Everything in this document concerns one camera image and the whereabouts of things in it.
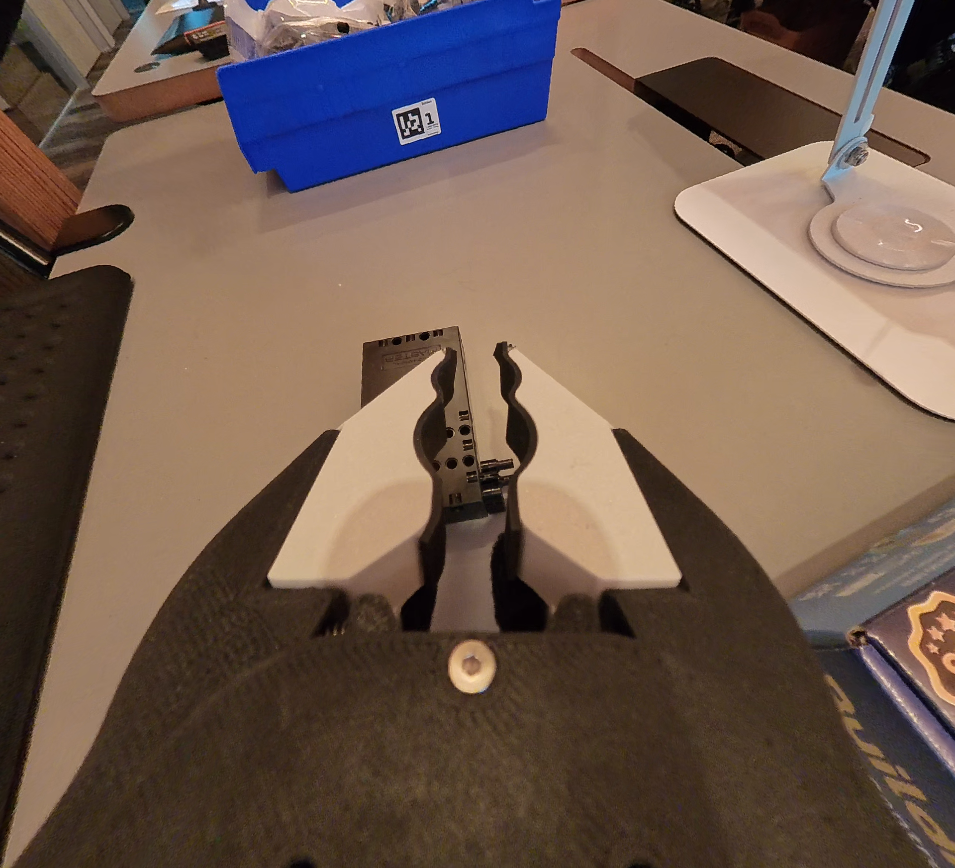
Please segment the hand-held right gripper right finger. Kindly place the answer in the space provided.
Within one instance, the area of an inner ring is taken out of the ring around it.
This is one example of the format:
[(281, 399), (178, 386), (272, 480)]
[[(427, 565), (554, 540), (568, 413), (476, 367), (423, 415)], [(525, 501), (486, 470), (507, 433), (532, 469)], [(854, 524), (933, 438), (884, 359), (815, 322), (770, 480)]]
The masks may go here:
[(681, 571), (610, 424), (507, 342), (495, 360), (519, 461), (500, 579), (534, 591), (675, 587)]

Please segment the wood-edged grey desk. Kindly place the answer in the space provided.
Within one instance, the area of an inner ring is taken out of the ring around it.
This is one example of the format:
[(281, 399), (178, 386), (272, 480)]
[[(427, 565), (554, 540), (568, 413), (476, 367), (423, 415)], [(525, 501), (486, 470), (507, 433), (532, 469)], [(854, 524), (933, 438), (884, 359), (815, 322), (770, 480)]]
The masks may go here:
[(138, 121), (221, 96), (218, 67), (198, 52), (161, 59), (152, 55), (174, 15), (159, 15), (169, 0), (150, 0), (92, 94), (114, 122)]

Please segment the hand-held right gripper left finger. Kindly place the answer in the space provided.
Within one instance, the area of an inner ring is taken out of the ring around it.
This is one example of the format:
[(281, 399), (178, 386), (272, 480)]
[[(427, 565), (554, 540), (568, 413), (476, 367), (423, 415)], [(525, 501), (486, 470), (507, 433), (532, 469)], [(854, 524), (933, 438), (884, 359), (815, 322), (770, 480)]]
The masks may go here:
[(454, 349), (431, 355), (338, 429), (271, 565), (272, 587), (436, 588), (446, 537), (434, 460), (457, 364)]

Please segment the brown bag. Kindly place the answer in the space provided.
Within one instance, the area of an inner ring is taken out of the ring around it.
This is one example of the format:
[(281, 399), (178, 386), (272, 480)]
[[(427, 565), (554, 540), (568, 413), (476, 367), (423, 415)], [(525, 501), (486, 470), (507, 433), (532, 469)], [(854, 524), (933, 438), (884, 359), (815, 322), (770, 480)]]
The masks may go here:
[(785, 50), (841, 69), (869, 11), (866, 0), (776, 0), (744, 12), (740, 27)]

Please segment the white book stand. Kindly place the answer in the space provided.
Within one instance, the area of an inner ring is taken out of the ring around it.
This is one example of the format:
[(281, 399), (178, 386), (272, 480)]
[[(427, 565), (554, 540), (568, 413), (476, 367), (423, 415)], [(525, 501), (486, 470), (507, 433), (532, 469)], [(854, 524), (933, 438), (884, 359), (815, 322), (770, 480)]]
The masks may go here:
[(953, 186), (870, 148), (915, 0), (879, 0), (830, 147), (682, 191), (691, 230), (909, 402), (954, 418)]

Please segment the black perforated plastic block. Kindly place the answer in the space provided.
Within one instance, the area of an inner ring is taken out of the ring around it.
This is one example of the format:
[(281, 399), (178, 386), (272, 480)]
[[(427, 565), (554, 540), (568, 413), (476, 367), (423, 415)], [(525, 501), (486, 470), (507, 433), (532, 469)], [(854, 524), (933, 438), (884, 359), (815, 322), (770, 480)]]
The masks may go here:
[(456, 523), (504, 513), (512, 459), (480, 459), (466, 360), (456, 326), (413, 332), (363, 345), (361, 404), (365, 406), (428, 357), (457, 354), (455, 392), (445, 404), (446, 440), (434, 459), (444, 519)]

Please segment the blue plastic bin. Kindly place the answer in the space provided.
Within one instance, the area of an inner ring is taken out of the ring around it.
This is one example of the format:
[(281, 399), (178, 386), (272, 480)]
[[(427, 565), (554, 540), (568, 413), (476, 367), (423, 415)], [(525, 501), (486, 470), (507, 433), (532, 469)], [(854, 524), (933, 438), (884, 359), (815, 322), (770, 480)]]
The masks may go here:
[(297, 192), (543, 121), (561, 5), (478, 1), (222, 65), (238, 145)]

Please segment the black charger with red label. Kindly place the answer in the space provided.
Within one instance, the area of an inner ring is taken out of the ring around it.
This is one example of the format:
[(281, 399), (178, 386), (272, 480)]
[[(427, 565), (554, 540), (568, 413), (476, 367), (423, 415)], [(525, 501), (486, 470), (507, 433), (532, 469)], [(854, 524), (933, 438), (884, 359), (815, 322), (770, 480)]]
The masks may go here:
[(228, 56), (224, 10), (220, 2), (198, 0), (197, 5), (176, 18), (161, 36), (152, 55), (184, 55), (197, 51), (205, 60)]

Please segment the blue robot kit box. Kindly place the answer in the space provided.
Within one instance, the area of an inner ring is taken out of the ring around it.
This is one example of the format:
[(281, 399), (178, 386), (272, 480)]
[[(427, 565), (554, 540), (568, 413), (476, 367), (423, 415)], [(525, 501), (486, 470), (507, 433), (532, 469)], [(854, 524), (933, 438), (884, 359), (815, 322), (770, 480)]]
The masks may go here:
[(870, 777), (954, 865), (954, 503), (790, 599)]

